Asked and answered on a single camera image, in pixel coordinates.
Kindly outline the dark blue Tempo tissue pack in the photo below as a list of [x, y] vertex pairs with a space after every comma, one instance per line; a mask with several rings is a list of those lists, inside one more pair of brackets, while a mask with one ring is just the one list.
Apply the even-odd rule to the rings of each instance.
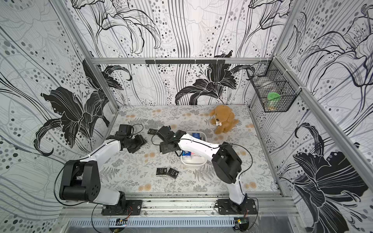
[[185, 151], [185, 150], [182, 151], [182, 157], [190, 158], [191, 155], [192, 153], [190, 151]]

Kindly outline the blue Vinda tissue pack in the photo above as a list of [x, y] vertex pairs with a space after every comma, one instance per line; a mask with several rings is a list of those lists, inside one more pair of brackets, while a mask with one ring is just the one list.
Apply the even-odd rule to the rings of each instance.
[[196, 139], [201, 139], [200, 133], [192, 133], [192, 136]]

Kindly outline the white plastic storage box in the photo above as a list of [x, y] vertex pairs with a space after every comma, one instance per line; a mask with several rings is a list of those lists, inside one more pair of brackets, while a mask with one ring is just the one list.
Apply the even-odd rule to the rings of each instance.
[[[206, 134], [203, 133], [203, 132], [200, 132], [200, 131], [188, 131], [187, 133], [190, 134], [190, 135], [192, 135], [192, 133], [200, 133], [200, 135], [201, 135], [200, 140], [206, 141], [206, 139], [207, 139]], [[194, 152], [192, 152], [192, 155], [191, 155], [190, 158], [185, 158], [185, 157], [181, 156], [180, 159], [181, 159], [181, 162], [186, 166], [196, 167], [196, 166], [203, 166], [207, 163], [206, 158], [201, 157]]]

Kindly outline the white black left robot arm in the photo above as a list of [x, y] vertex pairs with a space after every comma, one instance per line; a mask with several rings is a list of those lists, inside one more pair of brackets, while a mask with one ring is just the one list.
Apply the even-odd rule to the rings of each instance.
[[61, 173], [59, 198], [64, 201], [82, 201], [125, 208], [125, 194], [102, 187], [99, 170], [119, 151], [127, 149], [129, 153], [134, 153], [146, 143], [142, 135], [136, 135], [134, 138], [109, 136], [85, 158], [68, 161]]

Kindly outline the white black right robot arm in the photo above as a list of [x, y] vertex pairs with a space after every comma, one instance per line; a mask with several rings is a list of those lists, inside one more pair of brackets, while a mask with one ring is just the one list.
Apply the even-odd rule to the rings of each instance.
[[217, 177], [226, 183], [230, 201], [235, 204], [243, 203], [244, 194], [239, 181], [242, 160], [232, 145], [226, 142], [223, 144], [208, 143], [184, 131], [157, 133], [157, 136], [162, 140], [161, 153], [177, 150], [189, 151], [210, 161]]

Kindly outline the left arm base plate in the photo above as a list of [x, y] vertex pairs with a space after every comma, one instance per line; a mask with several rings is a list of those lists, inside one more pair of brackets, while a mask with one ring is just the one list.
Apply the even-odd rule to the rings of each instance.
[[138, 216], [142, 209], [142, 200], [126, 200], [123, 204], [104, 205], [103, 216]]

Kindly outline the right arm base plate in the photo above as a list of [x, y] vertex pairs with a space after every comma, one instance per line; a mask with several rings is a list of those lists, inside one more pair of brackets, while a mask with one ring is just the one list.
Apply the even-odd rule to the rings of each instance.
[[244, 199], [241, 204], [230, 199], [218, 199], [215, 207], [220, 215], [256, 215], [258, 213], [253, 199]]

